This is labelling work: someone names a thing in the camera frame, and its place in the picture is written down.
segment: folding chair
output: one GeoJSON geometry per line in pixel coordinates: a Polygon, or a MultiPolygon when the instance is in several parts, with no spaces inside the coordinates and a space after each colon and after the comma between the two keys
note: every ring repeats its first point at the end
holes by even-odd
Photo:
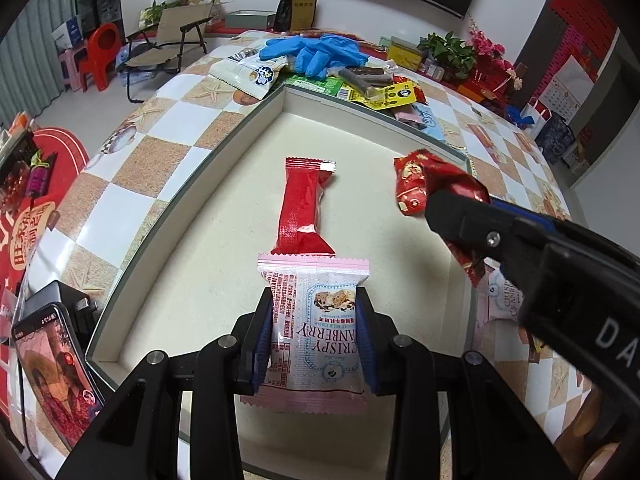
{"type": "Polygon", "coordinates": [[[207,53],[207,45],[202,37],[200,26],[209,21],[212,4],[197,4],[183,7],[171,7],[162,11],[160,23],[145,27],[127,36],[129,59],[118,67],[119,72],[127,73],[127,99],[131,103],[142,103],[130,95],[130,75],[132,72],[159,72],[177,74],[182,68],[182,56],[198,46],[207,53]],[[158,28],[155,38],[147,33],[158,28]],[[142,35],[145,43],[132,51],[133,41],[142,35]],[[167,64],[178,60],[176,68],[167,64]]]}

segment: green package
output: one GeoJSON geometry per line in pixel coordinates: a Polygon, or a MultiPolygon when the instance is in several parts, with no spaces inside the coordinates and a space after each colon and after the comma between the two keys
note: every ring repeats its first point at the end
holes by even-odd
{"type": "Polygon", "coordinates": [[[332,95],[334,97],[338,95],[338,90],[340,90],[340,87],[342,86],[342,81],[337,77],[327,77],[321,81],[319,79],[305,77],[302,74],[293,74],[288,76],[285,79],[285,83],[307,88],[314,92],[320,92],[321,94],[332,95]]]}

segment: curtain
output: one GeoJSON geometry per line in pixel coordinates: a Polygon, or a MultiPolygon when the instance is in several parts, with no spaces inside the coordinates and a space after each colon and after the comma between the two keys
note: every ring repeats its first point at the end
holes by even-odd
{"type": "Polygon", "coordinates": [[[0,43],[0,121],[37,116],[65,87],[51,33],[76,14],[76,0],[30,0],[0,43]]]}

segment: smartphone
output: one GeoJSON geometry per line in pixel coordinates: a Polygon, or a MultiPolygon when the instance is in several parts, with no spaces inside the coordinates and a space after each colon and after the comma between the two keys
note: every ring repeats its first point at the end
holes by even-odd
{"type": "Polygon", "coordinates": [[[18,359],[56,433],[71,450],[102,409],[62,303],[49,303],[12,331],[18,359]]]}

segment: chair armrest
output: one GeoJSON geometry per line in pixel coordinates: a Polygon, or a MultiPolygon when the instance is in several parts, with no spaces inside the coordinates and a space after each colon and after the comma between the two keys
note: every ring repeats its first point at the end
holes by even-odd
{"type": "Polygon", "coordinates": [[[140,30],[137,30],[136,32],[134,32],[133,34],[129,34],[126,37],[127,43],[131,43],[133,40],[135,40],[140,34],[146,34],[148,31],[152,30],[153,28],[157,28],[158,27],[158,23],[154,23],[153,25],[149,25],[148,27],[145,28],[141,28],[140,30]]]}
{"type": "Polygon", "coordinates": [[[186,25],[181,25],[180,26],[180,32],[185,34],[185,33],[189,32],[193,27],[197,27],[198,25],[201,25],[203,23],[207,23],[210,19],[211,19],[211,17],[208,16],[206,18],[202,18],[201,20],[198,20],[197,22],[191,22],[191,23],[187,23],[186,25]]]}

